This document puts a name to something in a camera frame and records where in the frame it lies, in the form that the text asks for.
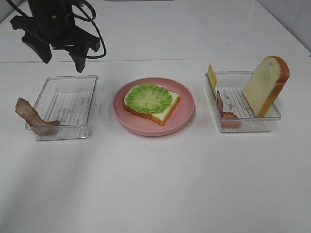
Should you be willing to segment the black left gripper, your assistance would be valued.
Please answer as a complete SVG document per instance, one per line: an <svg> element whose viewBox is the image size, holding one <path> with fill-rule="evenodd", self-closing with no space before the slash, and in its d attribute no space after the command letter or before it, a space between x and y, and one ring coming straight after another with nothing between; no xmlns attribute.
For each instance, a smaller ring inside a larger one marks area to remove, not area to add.
<svg viewBox="0 0 311 233"><path fill-rule="evenodd" d="M84 4L92 13L91 18L76 15L72 7ZM10 22L14 30L22 29L30 35L24 35L22 42L30 47L44 62L52 58L50 45L77 46L69 48L69 55L75 63L77 72L85 68L88 48L97 52L100 38L93 36L75 24L75 19L91 22L95 19L94 8L85 0L29 0L32 16L20 14Z"/></svg>

